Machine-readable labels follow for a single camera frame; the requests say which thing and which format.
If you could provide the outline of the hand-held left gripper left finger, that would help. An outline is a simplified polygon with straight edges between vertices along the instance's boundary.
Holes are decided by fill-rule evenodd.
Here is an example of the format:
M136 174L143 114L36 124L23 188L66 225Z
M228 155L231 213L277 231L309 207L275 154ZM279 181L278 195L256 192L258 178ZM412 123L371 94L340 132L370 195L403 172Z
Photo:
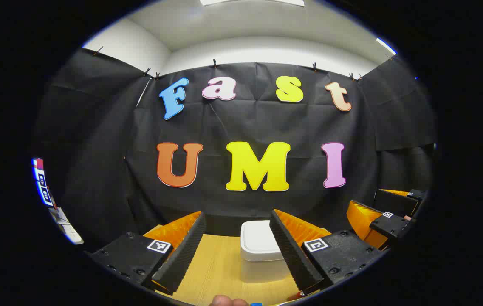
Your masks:
M206 231L197 211L144 235L127 232L88 252L99 266L136 286L172 295L178 290Z

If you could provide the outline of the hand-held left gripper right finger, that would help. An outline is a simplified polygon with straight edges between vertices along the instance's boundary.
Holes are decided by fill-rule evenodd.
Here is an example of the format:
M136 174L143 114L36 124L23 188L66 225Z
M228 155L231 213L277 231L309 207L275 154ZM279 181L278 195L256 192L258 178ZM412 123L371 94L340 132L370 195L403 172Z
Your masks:
M337 287L388 254L348 230L327 231L274 209L270 229L298 290L311 294Z

